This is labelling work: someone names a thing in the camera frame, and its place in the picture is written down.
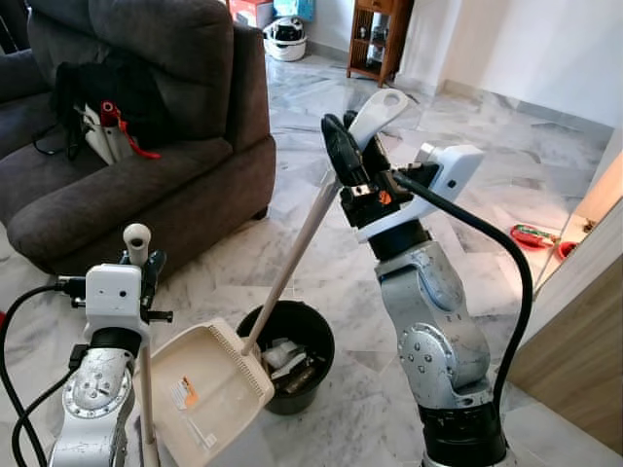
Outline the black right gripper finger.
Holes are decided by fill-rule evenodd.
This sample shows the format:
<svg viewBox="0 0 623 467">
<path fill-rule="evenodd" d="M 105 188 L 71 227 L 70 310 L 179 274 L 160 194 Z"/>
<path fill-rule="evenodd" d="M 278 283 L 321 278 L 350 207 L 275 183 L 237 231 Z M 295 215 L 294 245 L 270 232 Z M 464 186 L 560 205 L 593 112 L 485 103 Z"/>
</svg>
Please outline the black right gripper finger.
<svg viewBox="0 0 623 467">
<path fill-rule="evenodd" d="M 357 119 L 359 112 L 346 111 L 342 117 L 326 113 L 321 119 L 321 133 L 325 141 L 331 168 L 340 186 L 355 187 L 370 183 L 359 143 L 348 132 L 348 125 Z"/>
<path fill-rule="evenodd" d="M 360 160 L 360 168 L 357 172 L 361 179 L 374 179 L 377 173 L 390 169 L 390 161 L 379 133 L 371 137 L 366 146 L 360 144 L 357 155 Z"/>
</svg>

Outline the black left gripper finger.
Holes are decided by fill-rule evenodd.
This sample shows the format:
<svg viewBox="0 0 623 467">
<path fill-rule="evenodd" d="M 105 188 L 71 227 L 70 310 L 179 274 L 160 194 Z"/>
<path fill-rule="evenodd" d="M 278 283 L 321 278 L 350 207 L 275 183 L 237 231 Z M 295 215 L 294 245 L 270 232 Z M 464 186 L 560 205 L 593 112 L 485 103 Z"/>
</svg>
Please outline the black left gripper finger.
<svg viewBox="0 0 623 467">
<path fill-rule="evenodd" d="M 159 288 L 162 269 L 167 263 L 164 250 L 152 250 L 147 261 L 142 264 L 142 308 L 151 310 L 153 298 Z"/>
</svg>

